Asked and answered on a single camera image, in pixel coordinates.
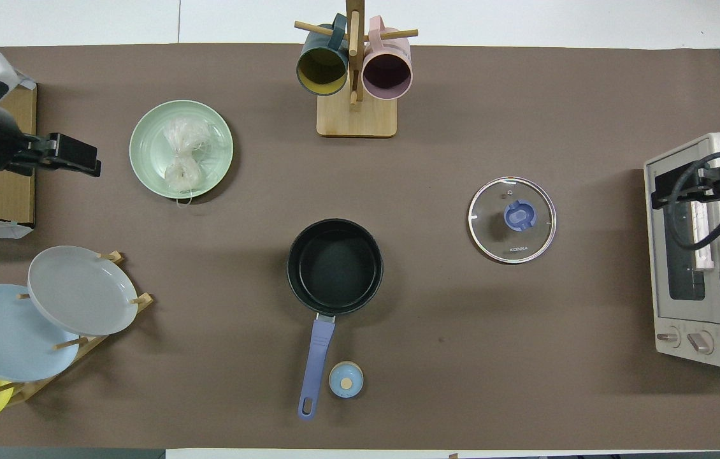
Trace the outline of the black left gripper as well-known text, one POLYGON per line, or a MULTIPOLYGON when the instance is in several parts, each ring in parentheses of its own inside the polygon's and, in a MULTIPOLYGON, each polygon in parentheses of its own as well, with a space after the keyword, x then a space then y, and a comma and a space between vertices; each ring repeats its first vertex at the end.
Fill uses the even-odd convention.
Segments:
POLYGON ((97 148, 62 133, 25 135, 26 146, 16 153, 13 173, 31 177, 37 169, 78 169, 90 177, 101 176, 97 148))

